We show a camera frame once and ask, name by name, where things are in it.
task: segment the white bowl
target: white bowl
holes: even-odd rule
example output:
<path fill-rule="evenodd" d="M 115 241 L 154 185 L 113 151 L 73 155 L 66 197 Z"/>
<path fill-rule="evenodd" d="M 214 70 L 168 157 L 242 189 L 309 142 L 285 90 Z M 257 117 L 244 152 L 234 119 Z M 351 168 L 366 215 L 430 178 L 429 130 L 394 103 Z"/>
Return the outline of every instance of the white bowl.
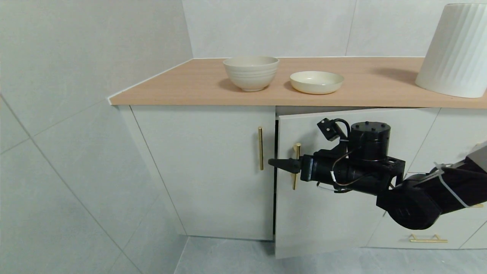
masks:
<path fill-rule="evenodd" d="M 310 94 L 328 94 L 339 89 L 345 78 L 325 71 L 301 71 L 291 74 L 293 88 Z"/>
<path fill-rule="evenodd" d="M 259 91 L 276 76 L 279 59 L 267 56 L 241 56 L 223 61 L 226 74 L 239 88 Z"/>

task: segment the gold handle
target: gold handle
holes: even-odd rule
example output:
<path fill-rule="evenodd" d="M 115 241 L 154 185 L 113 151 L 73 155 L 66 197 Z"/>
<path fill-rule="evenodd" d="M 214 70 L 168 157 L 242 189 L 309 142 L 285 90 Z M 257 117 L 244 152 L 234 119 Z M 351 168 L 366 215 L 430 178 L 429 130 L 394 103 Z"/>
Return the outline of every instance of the gold handle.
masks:
<path fill-rule="evenodd" d="M 293 147 L 294 151 L 296 152 L 296 159 L 299 159 L 300 158 L 300 155 L 301 155 L 301 144 L 300 143 L 296 143 Z M 293 183 L 293 190 L 296 190 L 296 182 L 298 180 L 298 174 L 294 174 L 294 183 Z"/>
<path fill-rule="evenodd" d="M 259 169 L 264 170 L 264 148 L 262 144 L 262 127 L 258 128 L 259 136 Z"/>
<path fill-rule="evenodd" d="M 412 237 L 412 239 L 409 239 L 409 241 L 412 243 L 448 243 L 447 239 L 440 238 L 438 234 L 434 235 L 436 239 L 418 239 L 414 234 L 411 234 L 410 237 Z"/>

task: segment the ribbed lamp shade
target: ribbed lamp shade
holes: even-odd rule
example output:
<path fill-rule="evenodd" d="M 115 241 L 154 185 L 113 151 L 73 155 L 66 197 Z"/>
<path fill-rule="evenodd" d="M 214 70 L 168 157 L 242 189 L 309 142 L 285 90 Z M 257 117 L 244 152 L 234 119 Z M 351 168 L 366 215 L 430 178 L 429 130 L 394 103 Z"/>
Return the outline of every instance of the ribbed lamp shade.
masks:
<path fill-rule="evenodd" d="M 416 84 L 456 97 L 484 95 L 487 89 L 487 4 L 445 6 Z"/>

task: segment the wall tile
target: wall tile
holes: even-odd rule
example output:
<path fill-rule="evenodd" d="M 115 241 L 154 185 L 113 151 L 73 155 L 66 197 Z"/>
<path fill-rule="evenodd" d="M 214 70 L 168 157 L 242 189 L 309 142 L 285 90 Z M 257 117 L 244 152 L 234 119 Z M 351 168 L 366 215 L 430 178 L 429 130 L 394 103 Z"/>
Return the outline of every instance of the wall tile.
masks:
<path fill-rule="evenodd" d="M 29 138 L 19 121 L 0 99 L 0 153 Z"/>
<path fill-rule="evenodd" d="M 120 254 L 109 274 L 142 274 L 123 254 Z"/>
<path fill-rule="evenodd" d="M 0 193 L 0 273 L 107 273 L 120 254 L 32 141 L 1 155 Z"/>
<path fill-rule="evenodd" d="M 183 0 L 195 58 L 343 56 L 355 0 Z"/>
<path fill-rule="evenodd" d="M 144 274 L 173 274 L 185 247 L 187 236 L 178 235 L 167 216 L 157 199 L 124 249 Z"/>
<path fill-rule="evenodd" d="M 452 2 L 357 0 L 347 55 L 425 56 L 443 7 Z"/>
<path fill-rule="evenodd" d="M 191 59 L 181 1 L 5 1 L 2 94 L 31 135 Z"/>
<path fill-rule="evenodd" d="M 34 140 L 123 248 L 158 191 L 118 110 L 102 101 Z"/>

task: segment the white cabinet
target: white cabinet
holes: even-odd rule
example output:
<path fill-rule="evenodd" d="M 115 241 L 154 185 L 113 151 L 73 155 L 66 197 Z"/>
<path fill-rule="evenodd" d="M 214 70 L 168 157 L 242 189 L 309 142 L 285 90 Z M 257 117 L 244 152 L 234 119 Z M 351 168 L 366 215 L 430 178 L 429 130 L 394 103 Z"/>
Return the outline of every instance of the white cabinet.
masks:
<path fill-rule="evenodd" d="M 480 219 L 440 218 L 425 230 L 410 230 L 385 215 L 368 247 L 458 249 L 484 223 Z"/>
<path fill-rule="evenodd" d="M 485 223 L 464 245 L 462 249 L 487 247 L 487 223 Z"/>
<path fill-rule="evenodd" d="M 272 240 L 275 107 L 132 110 L 188 235 Z"/>
<path fill-rule="evenodd" d="M 433 162 L 455 163 L 487 140 L 487 109 L 442 108 L 410 172 L 429 172 Z"/>
<path fill-rule="evenodd" d="M 439 109 L 370 109 L 279 117 L 279 158 L 331 149 L 317 123 L 323 118 L 342 118 L 350 124 L 380 121 L 392 127 L 389 155 L 407 162 L 406 170 L 430 130 Z M 315 182 L 298 179 L 283 170 L 277 174 L 276 257 L 284 258 L 367 245 L 384 211 L 375 196 L 349 192 L 335 194 L 317 189 Z"/>

